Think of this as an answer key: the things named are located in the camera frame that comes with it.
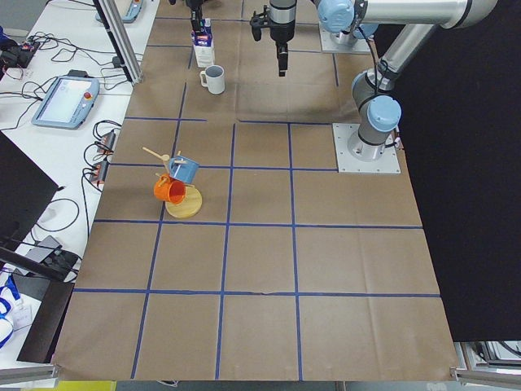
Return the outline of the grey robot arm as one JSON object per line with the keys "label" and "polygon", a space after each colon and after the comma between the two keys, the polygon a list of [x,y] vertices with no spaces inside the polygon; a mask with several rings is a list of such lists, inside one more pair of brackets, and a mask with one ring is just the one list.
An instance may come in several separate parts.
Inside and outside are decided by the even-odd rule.
{"label": "grey robot arm", "polygon": [[390,96],[403,69],[438,29],[464,29],[479,23],[494,1],[316,1],[317,17],[329,33],[367,34],[365,26],[400,24],[403,29],[372,68],[352,82],[352,96],[361,115],[358,130],[347,142],[349,153],[366,162],[378,160],[398,126],[401,106]]}

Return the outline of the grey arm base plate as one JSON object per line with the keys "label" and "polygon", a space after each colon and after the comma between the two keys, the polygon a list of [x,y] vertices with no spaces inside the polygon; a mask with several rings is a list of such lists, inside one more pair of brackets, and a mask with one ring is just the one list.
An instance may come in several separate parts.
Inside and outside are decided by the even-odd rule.
{"label": "grey arm base plate", "polygon": [[340,174],[400,174],[392,135],[378,146],[364,143],[358,134],[359,124],[333,123],[337,170]]}

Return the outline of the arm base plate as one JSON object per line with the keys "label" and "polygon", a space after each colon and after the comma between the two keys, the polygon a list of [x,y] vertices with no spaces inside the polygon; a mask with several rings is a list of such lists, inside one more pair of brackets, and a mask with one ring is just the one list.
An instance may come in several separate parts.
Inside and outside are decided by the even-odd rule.
{"label": "arm base plate", "polygon": [[370,46],[361,33],[331,33],[319,24],[322,52],[368,55]]}

